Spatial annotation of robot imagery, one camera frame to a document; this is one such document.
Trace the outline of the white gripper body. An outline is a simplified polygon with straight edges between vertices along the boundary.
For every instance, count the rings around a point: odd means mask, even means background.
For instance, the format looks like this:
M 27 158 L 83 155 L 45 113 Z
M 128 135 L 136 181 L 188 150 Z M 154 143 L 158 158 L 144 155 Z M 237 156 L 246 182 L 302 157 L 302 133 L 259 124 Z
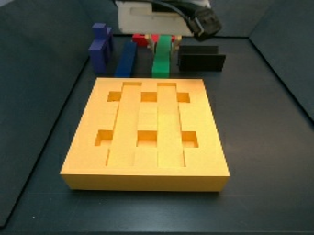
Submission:
M 188 19 L 210 0 L 114 0 L 123 33 L 192 36 Z

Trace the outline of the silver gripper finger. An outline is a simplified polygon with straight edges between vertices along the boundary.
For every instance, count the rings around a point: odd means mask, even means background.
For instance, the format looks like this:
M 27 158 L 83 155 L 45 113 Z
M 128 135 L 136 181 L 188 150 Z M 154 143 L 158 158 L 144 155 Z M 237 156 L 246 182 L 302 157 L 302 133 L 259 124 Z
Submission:
M 172 52 L 176 52 L 179 50 L 180 42 L 182 42 L 182 36 L 180 35 L 174 36 Z
M 154 42 L 152 34 L 146 34 L 147 48 L 156 51 L 156 43 Z

